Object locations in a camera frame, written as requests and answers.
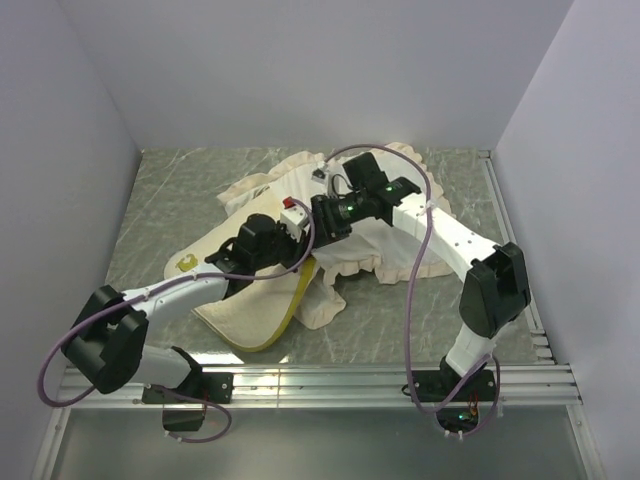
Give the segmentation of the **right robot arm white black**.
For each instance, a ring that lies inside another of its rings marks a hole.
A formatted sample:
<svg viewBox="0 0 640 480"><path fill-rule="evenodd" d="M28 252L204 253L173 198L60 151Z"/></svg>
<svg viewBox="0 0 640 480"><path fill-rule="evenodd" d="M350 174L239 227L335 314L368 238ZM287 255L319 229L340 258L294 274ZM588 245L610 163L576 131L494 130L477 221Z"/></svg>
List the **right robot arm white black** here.
<svg viewBox="0 0 640 480"><path fill-rule="evenodd" d="M499 332L531 302L523 251L513 242L499 245L479 236L433 206L428 184L389 179L370 152L348 160L344 171L352 191L311 199L315 246L343 240L353 224L376 219L420 241L420 254L431 250L453 270L463 283L462 327L444 358L440 385L449 398L465 398L475 388L475 372L489 361Z"/></svg>

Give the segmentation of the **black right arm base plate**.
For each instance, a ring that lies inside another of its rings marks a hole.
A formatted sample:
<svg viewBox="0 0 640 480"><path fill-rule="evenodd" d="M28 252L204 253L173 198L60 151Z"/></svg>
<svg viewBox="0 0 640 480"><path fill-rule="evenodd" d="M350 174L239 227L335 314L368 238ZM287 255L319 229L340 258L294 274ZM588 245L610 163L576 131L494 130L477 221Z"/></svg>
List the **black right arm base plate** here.
<svg viewBox="0 0 640 480"><path fill-rule="evenodd" d="M419 404L434 407L444 402L457 386L456 373L445 370L414 370L413 386ZM446 406L434 413L436 425L445 436L460 440L477 433L497 413L501 378L485 368L474 373L456 392Z"/></svg>

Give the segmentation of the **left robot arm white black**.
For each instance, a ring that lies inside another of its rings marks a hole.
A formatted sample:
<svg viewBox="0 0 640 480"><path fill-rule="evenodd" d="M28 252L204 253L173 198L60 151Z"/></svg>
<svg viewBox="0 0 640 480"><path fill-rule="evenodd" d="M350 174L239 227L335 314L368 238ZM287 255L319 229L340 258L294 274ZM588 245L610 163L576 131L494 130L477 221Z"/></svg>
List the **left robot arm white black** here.
<svg viewBox="0 0 640 480"><path fill-rule="evenodd" d="M180 347L149 346L150 327L298 271L317 236L317 217L304 207L285 209L278 220L252 214L236 236L182 274L124 292L96 290L56 349L102 394L137 380L166 388L179 402L200 398L201 365Z"/></svg>

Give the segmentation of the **white pillowcase with peach ruffles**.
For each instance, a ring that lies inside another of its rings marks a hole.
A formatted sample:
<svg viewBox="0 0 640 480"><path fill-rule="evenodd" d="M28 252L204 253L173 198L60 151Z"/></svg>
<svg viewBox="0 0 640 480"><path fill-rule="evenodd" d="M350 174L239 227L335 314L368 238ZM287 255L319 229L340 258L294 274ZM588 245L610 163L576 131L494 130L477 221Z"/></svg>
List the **white pillowcase with peach ruffles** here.
<svg viewBox="0 0 640 480"><path fill-rule="evenodd" d="M346 161L343 157L327 162L322 153L299 151L267 173L247 175L233 183L218 195L218 200L229 216L263 193L278 207L288 196L309 205L312 196L326 191L324 185L311 179L312 171L326 166L333 174L343 174ZM351 276L365 270L374 273L381 284L407 281L419 247L418 240L381 220L369 218L356 223L347 239L314 252L316 274L296 318L308 329L317 330L344 310L346 301L334 289L339 275Z"/></svg>

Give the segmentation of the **cream pillow with yellow edge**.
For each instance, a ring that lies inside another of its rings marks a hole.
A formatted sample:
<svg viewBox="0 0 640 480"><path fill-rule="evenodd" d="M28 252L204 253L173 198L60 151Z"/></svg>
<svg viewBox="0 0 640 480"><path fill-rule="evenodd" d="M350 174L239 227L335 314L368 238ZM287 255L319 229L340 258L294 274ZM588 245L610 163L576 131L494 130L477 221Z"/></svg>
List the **cream pillow with yellow edge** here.
<svg viewBox="0 0 640 480"><path fill-rule="evenodd" d="M208 254L235 236L246 215L236 214L204 237L175 253L164 267L166 279L202 264ZM231 346L245 352L258 352L271 346L285 331L301 308L302 299L318 266L308 258L296 272L255 281L229 299L202 305L196 316Z"/></svg>

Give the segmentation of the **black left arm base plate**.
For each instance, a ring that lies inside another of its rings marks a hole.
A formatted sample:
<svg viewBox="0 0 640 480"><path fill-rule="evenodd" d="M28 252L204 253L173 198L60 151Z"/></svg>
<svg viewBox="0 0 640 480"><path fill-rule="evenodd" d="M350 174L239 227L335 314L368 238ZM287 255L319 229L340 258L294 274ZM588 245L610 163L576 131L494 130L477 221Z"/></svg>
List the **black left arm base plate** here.
<svg viewBox="0 0 640 480"><path fill-rule="evenodd" d="M231 403L234 375L230 372L202 373L176 389L158 385L145 386L143 405L162 408L163 428L175 434L196 433L205 426L209 413L222 413Z"/></svg>

